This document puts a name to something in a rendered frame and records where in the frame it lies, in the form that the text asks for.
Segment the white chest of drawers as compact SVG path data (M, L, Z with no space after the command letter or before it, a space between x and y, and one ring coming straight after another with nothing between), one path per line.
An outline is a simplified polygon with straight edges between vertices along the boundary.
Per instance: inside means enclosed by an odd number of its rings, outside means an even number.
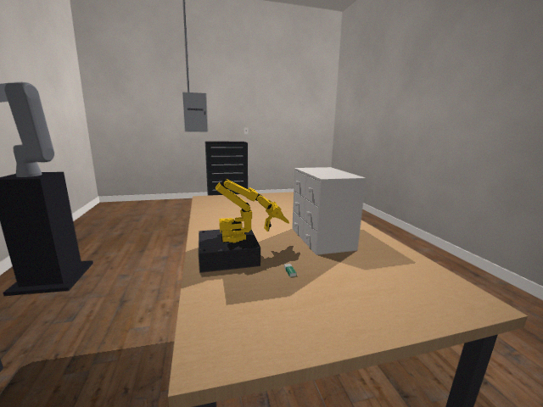
M319 204L299 192L306 199L319 206L317 229L302 217L293 206L294 211L317 230L316 252L333 254L358 250L361 215L366 185L366 178L331 167L326 168L294 168L295 171L312 176L321 181Z

